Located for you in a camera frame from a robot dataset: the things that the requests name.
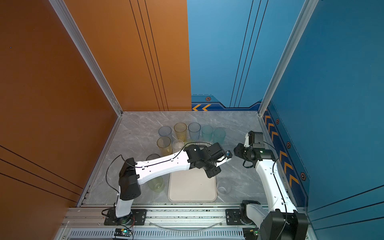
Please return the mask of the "aluminium front rail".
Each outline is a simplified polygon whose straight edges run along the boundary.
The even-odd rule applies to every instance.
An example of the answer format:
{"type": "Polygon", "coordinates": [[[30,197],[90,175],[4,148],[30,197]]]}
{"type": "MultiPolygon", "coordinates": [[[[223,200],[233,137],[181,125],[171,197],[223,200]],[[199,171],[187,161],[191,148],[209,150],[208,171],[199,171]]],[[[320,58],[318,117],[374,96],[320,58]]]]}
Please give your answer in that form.
{"type": "Polygon", "coordinates": [[[240,209],[238,204],[159,204],[133,205],[147,210],[143,226],[105,226],[102,210],[112,206],[71,208],[66,213],[56,240],[117,240],[116,228],[133,231],[134,240],[245,240],[243,228],[228,226],[226,209],[240,209]]]}

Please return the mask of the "light green dotted cup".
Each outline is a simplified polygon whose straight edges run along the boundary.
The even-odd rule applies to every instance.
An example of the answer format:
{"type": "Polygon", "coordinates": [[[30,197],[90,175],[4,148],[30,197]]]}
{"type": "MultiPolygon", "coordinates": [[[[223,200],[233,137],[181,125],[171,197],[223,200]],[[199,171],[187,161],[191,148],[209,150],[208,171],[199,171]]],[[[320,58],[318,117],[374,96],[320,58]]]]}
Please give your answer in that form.
{"type": "Polygon", "coordinates": [[[165,188],[164,180],[162,177],[157,177],[148,181],[147,185],[152,191],[156,193],[162,192],[165,188]]]}

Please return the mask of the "right aluminium corner post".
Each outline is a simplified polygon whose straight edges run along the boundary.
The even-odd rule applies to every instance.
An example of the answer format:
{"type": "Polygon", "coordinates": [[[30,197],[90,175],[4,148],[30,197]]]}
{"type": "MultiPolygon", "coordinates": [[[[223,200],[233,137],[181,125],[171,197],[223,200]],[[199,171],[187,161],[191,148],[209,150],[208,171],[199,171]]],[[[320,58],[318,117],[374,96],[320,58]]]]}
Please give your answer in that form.
{"type": "Polygon", "coordinates": [[[300,42],[300,39],[313,15],[313,12],[316,9],[318,2],[319,0],[306,0],[304,2],[303,7],[295,22],[295,25],[284,48],[282,56],[278,62],[278,65],[275,69],[275,72],[271,78],[271,81],[268,85],[266,93],[259,107],[258,114],[260,117],[262,117],[265,111],[267,110],[267,107],[272,100],[272,97],[284,75],[284,72],[296,50],[298,43],[300,42]]]}

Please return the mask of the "grey-blue frosted tumbler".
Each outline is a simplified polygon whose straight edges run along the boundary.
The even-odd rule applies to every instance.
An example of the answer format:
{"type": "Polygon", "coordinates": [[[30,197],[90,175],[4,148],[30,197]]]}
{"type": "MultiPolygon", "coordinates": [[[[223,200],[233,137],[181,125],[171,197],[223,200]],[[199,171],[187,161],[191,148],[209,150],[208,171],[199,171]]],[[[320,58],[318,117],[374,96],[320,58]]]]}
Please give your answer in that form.
{"type": "Polygon", "coordinates": [[[159,128],[158,133],[161,137],[168,137],[173,141],[172,128],[169,126],[162,126],[159,128]]]}

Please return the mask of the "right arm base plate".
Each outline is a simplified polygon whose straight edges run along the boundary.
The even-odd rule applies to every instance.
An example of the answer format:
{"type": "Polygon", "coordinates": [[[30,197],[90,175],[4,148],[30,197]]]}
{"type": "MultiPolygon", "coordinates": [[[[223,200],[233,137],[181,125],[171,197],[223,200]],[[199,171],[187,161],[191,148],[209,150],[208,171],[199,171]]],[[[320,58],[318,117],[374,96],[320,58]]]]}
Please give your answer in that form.
{"type": "Polygon", "coordinates": [[[246,218],[245,214],[240,209],[226,209],[226,224],[228,226],[255,226],[256,224],[246,218]]]}

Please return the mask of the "small clear faceted glass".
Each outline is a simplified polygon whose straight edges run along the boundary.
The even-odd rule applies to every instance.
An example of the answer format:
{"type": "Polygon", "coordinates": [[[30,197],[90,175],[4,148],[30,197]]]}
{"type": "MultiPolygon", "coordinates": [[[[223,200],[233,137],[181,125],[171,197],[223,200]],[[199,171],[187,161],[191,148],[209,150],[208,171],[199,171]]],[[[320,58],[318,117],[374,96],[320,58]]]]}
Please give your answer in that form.
{"type": "Polygon", "coordinates": [[[173,153],[179,152],[184,147],[184,141],[182,140],[174,140],[172,143],[173,153]]]}

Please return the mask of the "green circuit board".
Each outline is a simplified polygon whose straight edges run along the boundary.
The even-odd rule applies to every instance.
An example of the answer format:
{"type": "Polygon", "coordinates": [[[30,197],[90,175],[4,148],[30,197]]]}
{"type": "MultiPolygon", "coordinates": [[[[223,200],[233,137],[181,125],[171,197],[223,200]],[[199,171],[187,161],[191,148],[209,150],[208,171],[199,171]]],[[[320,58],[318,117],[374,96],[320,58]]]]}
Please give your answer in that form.
{"type": "Polygon", "coordinates": [[[258,240],[260,231],[258,228],[243,228],[243,236],[245,240],[258,240]]]}
{"type": "Polygon", "coordinates": [[[116,228],[114,231],[114,239],[133,240],[134,234],[133,234],[133,231],[128,228],[116,228]]]}

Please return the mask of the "light blue clear tumbler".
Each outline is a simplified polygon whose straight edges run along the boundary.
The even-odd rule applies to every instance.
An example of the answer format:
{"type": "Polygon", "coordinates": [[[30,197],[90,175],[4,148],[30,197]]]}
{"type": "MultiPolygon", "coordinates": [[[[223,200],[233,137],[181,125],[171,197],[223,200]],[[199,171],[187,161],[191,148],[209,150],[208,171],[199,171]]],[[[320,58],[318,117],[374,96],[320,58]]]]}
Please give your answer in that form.
{"type": "Polygon", "coordinates": [[[193,141],[198,141],[201,134],[201,125],[199,123],[193,122],[188,125],[188,130],[190,138],[193,141]]]}

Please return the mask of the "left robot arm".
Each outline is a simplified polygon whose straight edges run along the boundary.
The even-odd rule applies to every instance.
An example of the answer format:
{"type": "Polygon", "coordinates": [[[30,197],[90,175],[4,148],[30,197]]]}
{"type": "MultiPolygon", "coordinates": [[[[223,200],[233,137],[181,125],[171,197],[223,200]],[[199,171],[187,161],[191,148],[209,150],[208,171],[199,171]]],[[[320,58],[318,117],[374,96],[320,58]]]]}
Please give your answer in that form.
{"type": "Polygon", "coordinates": [[[220,166],[229,162],[233,157],[231,151],[225,151],[219,143],[205,146],[188,144],[175,154],[150,161],[135,162],[134,158],[125,160],[119,172],[119,194],[115,205],[115,216],[123,218],[131,215],[134,199],[142,191],[141,185],[146,182],[178,171],[194,168],[203,169],[208,178],[221,172],[220,166]]]}

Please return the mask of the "left green circuit board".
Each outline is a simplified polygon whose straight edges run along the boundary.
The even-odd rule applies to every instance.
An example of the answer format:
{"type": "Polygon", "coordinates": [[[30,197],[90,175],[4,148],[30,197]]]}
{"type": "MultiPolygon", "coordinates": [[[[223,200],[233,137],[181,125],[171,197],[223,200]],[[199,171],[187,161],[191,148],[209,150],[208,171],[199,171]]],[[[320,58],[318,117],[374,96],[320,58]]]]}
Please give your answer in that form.
{"type": "Polygon", "coordinates": [[[116,228],[114,231],[114,239],[133,240],[134,234],[133,234],[133,231],[128,228],[116,228]]]}

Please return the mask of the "teal textured tumbler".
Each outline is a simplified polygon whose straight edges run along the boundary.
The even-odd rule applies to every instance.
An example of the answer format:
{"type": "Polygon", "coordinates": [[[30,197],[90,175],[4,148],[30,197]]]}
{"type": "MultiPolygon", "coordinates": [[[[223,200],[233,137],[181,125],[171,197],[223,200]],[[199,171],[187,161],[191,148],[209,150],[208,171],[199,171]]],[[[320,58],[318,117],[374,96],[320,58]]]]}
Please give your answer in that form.
{"type": "Polygon", "coordinates": [[[210,125],[205,125],[202,127],[201,134],[204,142],[210,142],[213,137],[214,128],[210,125]]]}
{"type": "Polygon", "coordinates": [[[223,145],[226,134],[227,133],[224,128],[216,128],[213,133],[213,142],[223,145]]]}

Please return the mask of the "white rectangular tray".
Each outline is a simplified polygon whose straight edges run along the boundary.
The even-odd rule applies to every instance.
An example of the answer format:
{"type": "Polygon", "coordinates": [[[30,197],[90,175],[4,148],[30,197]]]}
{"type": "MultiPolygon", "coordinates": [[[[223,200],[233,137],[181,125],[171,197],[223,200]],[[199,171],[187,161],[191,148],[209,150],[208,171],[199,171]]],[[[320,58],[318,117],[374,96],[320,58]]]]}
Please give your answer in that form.
{"type": "Polygon", "coordinates": [[[174,203],[210,203],[217,198],[216,178],[205,170],[191,169],[170,174],[168,198],[174,203]]]}

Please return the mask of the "clear plastic cup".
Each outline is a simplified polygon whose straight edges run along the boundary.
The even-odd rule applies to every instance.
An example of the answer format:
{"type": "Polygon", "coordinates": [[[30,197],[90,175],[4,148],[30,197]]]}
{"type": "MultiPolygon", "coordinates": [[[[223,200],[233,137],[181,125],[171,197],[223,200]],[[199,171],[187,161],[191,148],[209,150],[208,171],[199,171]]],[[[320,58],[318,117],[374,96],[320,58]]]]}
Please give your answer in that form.
{"type": "Polygon", "coordinates": [[[221,195],[228,195],[232,190],[232,184],[228,180],[220,180],[217,183],[217,192],[221,195]]]}

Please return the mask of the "amber tall tumbler back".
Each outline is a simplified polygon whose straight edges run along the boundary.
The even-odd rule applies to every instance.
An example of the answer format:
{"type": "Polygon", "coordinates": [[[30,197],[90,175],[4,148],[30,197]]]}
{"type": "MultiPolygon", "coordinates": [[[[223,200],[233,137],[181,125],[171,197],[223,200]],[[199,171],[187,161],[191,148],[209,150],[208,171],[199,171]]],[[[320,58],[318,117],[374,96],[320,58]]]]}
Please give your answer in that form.
{"type": "Polygon", "coordinates": [[[174,125],[174,131],[178,140],[182,142],[187,140],[187,125],[185,123],[176,123],[174,125]]]}

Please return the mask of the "small green faceted glass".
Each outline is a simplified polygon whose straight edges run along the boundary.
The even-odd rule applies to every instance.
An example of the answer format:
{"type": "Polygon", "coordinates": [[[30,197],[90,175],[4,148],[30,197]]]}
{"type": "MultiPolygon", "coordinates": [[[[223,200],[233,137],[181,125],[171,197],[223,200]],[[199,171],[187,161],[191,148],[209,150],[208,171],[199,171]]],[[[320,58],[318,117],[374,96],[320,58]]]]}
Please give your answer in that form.
{"type": "Polygon", "coordinates": [[[187,139],[184,144],[187,147],[188,145],[194,145],[196,142],[192,139],[187,139]]]}

